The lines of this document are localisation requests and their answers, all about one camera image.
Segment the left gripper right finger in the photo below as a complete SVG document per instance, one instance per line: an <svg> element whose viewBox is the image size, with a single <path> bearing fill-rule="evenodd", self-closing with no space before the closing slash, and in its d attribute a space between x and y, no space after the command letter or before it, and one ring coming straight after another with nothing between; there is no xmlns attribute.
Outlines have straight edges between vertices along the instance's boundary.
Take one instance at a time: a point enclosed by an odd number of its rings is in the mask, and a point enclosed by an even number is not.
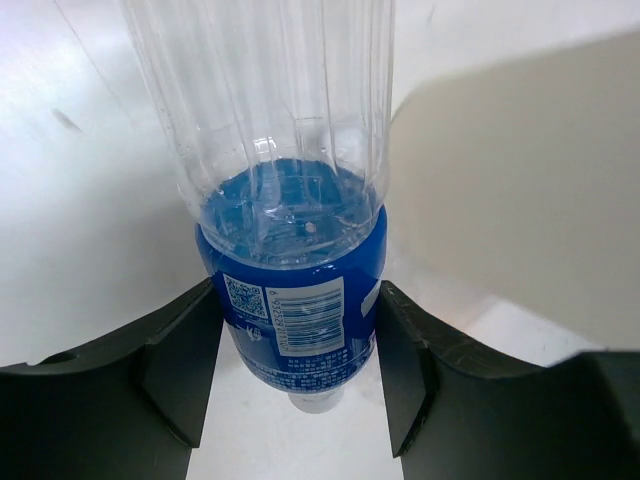
<svg viewBox="0 0 640 480"><path fill-rule="evenodd" d="M639 355L549 367L499 352L391 282L377 301L391 450L407 479L635 479Z"/></svg>

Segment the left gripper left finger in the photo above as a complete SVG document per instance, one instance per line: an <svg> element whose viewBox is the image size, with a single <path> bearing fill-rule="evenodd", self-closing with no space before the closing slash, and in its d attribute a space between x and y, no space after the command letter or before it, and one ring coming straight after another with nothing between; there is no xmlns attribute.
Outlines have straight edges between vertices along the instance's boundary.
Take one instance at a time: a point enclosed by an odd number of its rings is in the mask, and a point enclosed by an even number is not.
<svg viewBox="0 0 640 480"><path fill-rule="evenodd" d="M223 319L203 281L35 365L1 371L5 479L183 479L201 443Z"/></svg>

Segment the blue label plastic bottle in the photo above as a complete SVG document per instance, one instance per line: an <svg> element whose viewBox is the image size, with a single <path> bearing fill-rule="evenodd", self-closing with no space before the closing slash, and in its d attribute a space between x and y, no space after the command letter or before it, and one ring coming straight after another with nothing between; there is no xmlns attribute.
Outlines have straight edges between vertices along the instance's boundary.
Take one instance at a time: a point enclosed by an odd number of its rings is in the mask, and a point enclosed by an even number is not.
<svg viewBox="0 0 640 480"><path fill-rule="evenodd" d="M331 410L374 347L394 3L122 10L242 361L299 410Z"/></svg>

